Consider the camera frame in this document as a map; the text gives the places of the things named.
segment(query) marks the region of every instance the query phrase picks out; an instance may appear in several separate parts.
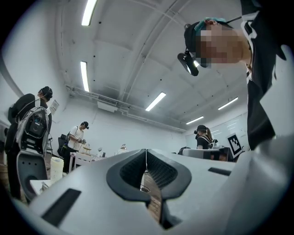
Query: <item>wooden floor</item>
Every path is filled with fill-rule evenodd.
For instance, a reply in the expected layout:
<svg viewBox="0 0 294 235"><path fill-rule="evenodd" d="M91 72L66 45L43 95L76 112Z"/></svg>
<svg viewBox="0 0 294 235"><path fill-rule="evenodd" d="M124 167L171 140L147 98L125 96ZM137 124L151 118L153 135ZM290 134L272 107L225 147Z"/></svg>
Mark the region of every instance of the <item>wooden floor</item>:
<svg viewBox="0 0 294 235"><path fill-rule="evenodd" d="M50 164L51 155L47 155L45 162ZM50 179L50 170L47 171L48 178ZM0 181L6 188L7 192L10 194L9 181L8 181L8 173L7 166L3 165L3 154L0 153ZM160 190L157 187L156 183L152 179L149 173L145 173L144 175L144 186L146 186L150 191L148 194L151 196L151 203L148 206L148 210L151 216L159 222L160 213L161 213L161 194ZM24 192L21 189L21 201L27 204Z"/></svg>

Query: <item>ear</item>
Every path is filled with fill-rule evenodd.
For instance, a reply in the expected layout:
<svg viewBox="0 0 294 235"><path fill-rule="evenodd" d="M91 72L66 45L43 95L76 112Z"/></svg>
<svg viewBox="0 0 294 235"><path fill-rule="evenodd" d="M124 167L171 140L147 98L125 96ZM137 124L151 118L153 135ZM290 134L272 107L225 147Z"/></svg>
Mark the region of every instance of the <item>ear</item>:
<svg viewBox="0 0 294 235"><path fill-rule="evenodd" d="M210 24L210 25L216 25L216 24L218 24L218 22L216 22L215 20L204 20L204 23Z"/></svg>

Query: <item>ceiling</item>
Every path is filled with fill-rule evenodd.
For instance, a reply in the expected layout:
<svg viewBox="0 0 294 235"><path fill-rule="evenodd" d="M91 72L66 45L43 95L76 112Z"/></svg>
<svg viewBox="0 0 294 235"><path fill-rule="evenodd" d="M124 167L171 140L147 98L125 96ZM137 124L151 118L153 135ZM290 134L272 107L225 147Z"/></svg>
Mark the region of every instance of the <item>ceiling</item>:
<svg viewBox="0 0 294 235"><path fill-rule="evenodd" d="M216 118L217 108L231 98L238 96L239 104L247 101L243 64L217 70L198 67L194 77L177 60L185 50L186 23L209 16L238 17L239 1L98 0L85 27L81 21L86 4L60 0L57 6L57 52L69 88L83 90L80 62L85 61L91 94L118 100L133 115L182 131L190 127L186 122L200 116ZM240 22L230 25L240 28ZM146 112L160 92L166 96Z"/></svg>

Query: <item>white cylinder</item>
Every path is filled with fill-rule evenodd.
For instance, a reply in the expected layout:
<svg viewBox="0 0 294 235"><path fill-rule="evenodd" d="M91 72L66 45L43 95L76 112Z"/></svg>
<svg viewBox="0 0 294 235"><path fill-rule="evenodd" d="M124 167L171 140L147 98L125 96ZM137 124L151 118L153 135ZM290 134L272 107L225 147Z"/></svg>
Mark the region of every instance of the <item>white cylinder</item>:
<svg viewBox="0 0 294 235"><path fill-rule="evenodd" d="M54 184L58 180L62 179L63 160L58 157L51 158L50 168L50 180L51 184Z"/></svg>

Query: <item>person wearing headset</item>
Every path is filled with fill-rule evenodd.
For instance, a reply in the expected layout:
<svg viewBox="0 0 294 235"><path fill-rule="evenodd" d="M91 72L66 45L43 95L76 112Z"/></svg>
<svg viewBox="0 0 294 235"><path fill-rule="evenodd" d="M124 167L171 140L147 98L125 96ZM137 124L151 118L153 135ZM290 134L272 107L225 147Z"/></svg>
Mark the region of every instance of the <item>person wearing headset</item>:
<svg viewBox="0 0 294 235"><path fill-rule="evenodd" d="M40 106L48 108L47 102L52 98L53 91L50 87L46 86L39 90L37 97L33 94L26 94L20 97L16 103L10 108L11 117L14 123L11 123L5 142L5 152L7 154L7 170L8 181L10 186L11 196L17 199L21 199L20 184L17 175L17 155L20 151L18 144L14 141L17 132L17 122L22 120L25 114L35 107L36 100L40 99ZM52 115L48 115L48 133L51 129Z"/></svg>
<svg viewBox="0 0 294 235"><path fill-rule="evenodd" d="M251 150L275 135L260 100L279 79L292 79L287 70L293 66L287 24L277 20L277 9L271 14L264 5L265 1L241 0L240 30L230 27L225 19L207 17L187 24L184 33L188 51L202 67L241 62L247 69L247 130Z"/></svg>
<svg viewBox="0 0 294 235"><path fill-rule="evenodd" d="M89 124L87 122L82 122L80 126L75 126L71 128L70 132L68 133L68 146L66 148L64 154L64 165L63 165L63 172L69 172L69 162L70 162L70 153L71 152L78 152L81 148L81 143L84 141L84 130L89 129Z"/></svg>
<svg viewBox="0 0 294 235"><path fill-rule="evenodd" d="M194 131L197 140L197 149L208 149L208 145L212 142L210 129L204 125L199 125Z"/></svg>

